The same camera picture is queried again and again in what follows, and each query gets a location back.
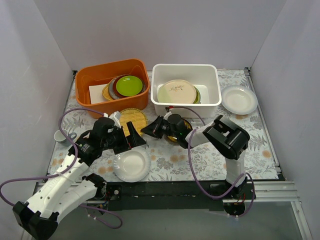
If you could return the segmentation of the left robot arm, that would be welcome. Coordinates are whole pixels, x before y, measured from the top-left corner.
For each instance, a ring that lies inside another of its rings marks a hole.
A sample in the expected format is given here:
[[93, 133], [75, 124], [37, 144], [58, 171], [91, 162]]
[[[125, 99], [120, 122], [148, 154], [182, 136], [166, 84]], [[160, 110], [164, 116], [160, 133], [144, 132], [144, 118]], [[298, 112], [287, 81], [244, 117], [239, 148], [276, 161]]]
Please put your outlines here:
[[57, 169], [57, 176], [47, 180], [26, 202], [19, 201], [14, 205], [17, 223], [35, 239], [47, 240], [59, 222], [84, 201], [103, 199], [107, 183], [95, 173], [83, 176], [81, 184], [71, 191], [68, 189], [103, 151], [113, 150], [114, 154], [120, 154], [146, 144], [132, 122], [126, 125], [129, 136], [113, 119], [100, 117], [91, 130], [82, 133]]

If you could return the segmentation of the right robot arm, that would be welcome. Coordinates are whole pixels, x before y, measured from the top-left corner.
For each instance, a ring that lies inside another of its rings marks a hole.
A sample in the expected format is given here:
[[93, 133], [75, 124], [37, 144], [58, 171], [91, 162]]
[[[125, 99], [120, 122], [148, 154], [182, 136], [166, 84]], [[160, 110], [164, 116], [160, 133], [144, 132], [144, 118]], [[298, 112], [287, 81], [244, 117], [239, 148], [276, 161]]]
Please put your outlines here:
[[[176, 142], [187, 149], [192, 176], [207, 197], [213, 200], [223, 199], [226, 196], [237, 199], [245, 192], [247, 177], [244, 156], [250, 135], [227, 117], [219, 115], [213, 122], [191, 129], [179, 114], [158, 116], [151, 124], [142, 128], [141, 132], [156, 139], [161, 139], [164, 135], [176, 138]], [[201, 186], [192, 165], [191, 149], [205, 143], [211, 143], [225, 158], [227, 185], [225, 192], [218, 196], [209, 194]]]

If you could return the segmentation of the white scalloped paper plate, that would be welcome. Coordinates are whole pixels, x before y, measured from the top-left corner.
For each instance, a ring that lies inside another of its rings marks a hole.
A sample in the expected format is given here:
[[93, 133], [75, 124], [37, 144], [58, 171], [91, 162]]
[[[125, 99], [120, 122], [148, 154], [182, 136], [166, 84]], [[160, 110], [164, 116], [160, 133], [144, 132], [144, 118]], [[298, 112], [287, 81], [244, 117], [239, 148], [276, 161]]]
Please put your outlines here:
[[147, 150], [137, 146], [114, 156], [113, 171], [120, 180], [135, 183], [149, 174], [151, 163], [151, 156]]

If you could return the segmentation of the cream plate with twig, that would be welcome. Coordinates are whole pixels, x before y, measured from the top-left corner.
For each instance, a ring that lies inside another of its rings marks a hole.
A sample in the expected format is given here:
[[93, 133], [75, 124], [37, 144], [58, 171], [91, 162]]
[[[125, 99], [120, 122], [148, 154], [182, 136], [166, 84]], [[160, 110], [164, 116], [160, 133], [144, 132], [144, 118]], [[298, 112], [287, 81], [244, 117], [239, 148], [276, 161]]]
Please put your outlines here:
[[193, 104], [196, 97], [195, 87], [183, 79], [170, 80], [157, 91], [157, 100], [160, 103]]

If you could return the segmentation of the round woven bamboo mat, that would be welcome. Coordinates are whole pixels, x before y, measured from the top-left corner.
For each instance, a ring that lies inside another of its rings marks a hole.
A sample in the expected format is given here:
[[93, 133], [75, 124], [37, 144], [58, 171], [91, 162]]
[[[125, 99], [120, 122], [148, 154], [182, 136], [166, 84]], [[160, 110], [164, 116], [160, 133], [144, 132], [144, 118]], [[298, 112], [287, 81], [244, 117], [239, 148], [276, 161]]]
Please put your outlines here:
[[132, 122], [137, 133], [142, 136], [143, 133], [141, 129], [145, 128], [148, 125], [147, 116], [137, 108], [126, 108], [120, 112], [120, 124], [123, 126], [123, 131], [125, 136], [129, 136], [130, 132], [127, 126], [127, 122]]

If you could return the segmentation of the green polka dot plate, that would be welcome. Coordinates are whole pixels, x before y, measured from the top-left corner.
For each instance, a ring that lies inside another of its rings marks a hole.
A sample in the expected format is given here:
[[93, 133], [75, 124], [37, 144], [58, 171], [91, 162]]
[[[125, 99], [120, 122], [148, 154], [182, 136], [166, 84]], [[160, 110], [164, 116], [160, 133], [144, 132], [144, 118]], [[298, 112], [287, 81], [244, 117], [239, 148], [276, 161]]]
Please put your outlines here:
[[196, 90], [196, 97], [195, 97], [195, 100], [193, 102], [193, 104], [200, 104], [201, 103], [201, 94], [200, 94], [200, 91], [198, 90], [197, 87], [193, 86]]

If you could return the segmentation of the yellow brown patterned plate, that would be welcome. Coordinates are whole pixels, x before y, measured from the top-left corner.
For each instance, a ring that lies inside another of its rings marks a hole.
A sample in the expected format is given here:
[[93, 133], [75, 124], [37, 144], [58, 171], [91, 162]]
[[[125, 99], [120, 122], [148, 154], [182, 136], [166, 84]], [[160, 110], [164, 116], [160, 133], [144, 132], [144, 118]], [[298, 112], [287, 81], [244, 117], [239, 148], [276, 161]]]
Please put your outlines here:
[[[188, 130], [192, 130], [192, 129], [193, 129], [193, 127], [192, 127], [192, 125], [190, 124], [189, 121], [187, 121], [185, 118], [183, 118], [183, 121], [184, 121], [184, 125], [186, 126], [186, 128], [187, 128]], [[174, 137], [174, 136], [167, 136], [167, 138], [168, 138], [171, 142], [174, 142], [174, 143], [177, 142], [177, 138]]]

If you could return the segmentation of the white deep bowl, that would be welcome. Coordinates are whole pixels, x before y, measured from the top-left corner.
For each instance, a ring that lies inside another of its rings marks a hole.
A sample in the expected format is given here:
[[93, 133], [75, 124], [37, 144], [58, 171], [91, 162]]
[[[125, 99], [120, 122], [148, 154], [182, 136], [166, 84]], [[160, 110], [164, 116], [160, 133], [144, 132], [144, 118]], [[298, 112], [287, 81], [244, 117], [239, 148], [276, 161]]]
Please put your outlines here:
[[248, 115], [258, 107], [255, 93], [241, 85], [229, 85], [221, 92], [222, 105], [229, 112], [236, 115]]

